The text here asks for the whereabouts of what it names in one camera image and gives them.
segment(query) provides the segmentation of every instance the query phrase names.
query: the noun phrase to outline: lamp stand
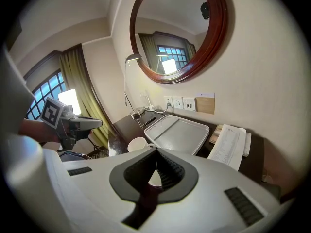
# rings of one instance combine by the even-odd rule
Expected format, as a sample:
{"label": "lamp stand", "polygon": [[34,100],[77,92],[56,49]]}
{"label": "lamp stand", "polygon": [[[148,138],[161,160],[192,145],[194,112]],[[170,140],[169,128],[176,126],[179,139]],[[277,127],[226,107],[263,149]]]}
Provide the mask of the lamp stand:
{"label": "lamp stand", "polygon": [[125,60],[125,63],[124,63],[124,96],[125,96],[125,106],[127,106],[127,102],[126,101],[128,101],[128,103],[130,104],[130,106],[132,108],[132,111],[133,111],[133,112],[130,113],[130,115],[131,115],[132,119],[137,119],[137,118],[141,117],[145,113],[145,109],[143,107],[134,109],[132,104],[131,104],[131,102],[130,102],[130,100],[129,100],[129,98],[128,98],[128,96],[127,96],[127,94],[126,94],[126,61],[127,60]]}
{"label": "lamp stand", "polygon": [[155,71],[155,72],[157,72],[157,70],[158,70],[158,68],[159,68],[160,59],[161,59],[161,57],[158,56],[157,65],[156,65],[156,71]]}

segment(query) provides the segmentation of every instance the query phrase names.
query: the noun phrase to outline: printed document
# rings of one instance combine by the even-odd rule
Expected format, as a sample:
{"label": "printed document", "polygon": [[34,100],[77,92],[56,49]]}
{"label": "printed document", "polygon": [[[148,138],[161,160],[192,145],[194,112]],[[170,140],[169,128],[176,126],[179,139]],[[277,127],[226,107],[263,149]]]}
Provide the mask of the printed document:
{"label": "printed document", "polygon": [[224,163],[239,170],[246,140],[246,130],[223,125],[217,142],[208,159]]}

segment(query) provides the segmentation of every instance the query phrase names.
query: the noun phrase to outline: wall outlet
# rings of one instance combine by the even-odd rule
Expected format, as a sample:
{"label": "wall outlet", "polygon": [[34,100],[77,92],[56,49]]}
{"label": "wall outlet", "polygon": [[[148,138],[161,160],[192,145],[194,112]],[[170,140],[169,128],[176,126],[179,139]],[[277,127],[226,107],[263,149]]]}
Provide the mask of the wall outlet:
{"label": "wall outlet", "polygon": [[183,98],[184,108],[189,111],[196,111],[195,98]]}
{"label": "wall outlet", "polygon": [[170,103],[171,107],[174,106],[172,97],[164,97],[164,100],[165,100],[165,108],[167,103]]}
{"label": "wall outlet", "polygon": [[184,103],[182,97],[173,97],[173,105],[174,108],[184,109]]}

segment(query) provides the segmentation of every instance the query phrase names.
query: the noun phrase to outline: white mug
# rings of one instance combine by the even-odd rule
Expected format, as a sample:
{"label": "white mug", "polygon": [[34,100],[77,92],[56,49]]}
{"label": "white mug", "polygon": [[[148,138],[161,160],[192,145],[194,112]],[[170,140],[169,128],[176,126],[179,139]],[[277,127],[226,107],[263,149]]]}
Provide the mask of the white mug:
{"label": "white mug", "polygon": [[[137,137],[129,143],[129,145],[127,146],[127,150],[129,152],[133,152],[136,150],[142,150],[142,149],[151,148],[151,147],[155,147],[155,145],[152,143],[148,144],[146,139],[143,137]],[[149,180],[149,184],[153,186],[162,186],[161,178],[157,170],[155,170],[153,175],[151,176]]]}
{"label": "white mug", "polygon": [[155,145],[152,143],[148,144],[144,137],[137,137],[129,143],[129,145],[127,146],[127,150],[129,152],[133,152],[136,150],[142,150],[146,147],[155,147]]}

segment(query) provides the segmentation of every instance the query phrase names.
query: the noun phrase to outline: wooden mirror frame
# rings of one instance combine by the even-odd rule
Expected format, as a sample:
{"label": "wooden mirror frame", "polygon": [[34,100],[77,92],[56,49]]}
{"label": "wooden mirror frame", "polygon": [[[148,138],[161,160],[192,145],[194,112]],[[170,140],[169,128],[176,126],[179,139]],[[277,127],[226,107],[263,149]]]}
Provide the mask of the wooden mirror frame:
{"label": "wooden mirror frame", "polygon": [[[133,53],[138,53],[135,39],[136,17],[143,0],[136,0],[130,19],[130,38]],[[179,83],[198,73],[206,67],[219,50],[227,30],[227,6],[225,0],[207,0],[209,6],[209,26],[205,39],[195,56],[178,71],[170,74],[159,74],[152,71],[142,59],[137,60],[142,71],[158,83]]]}

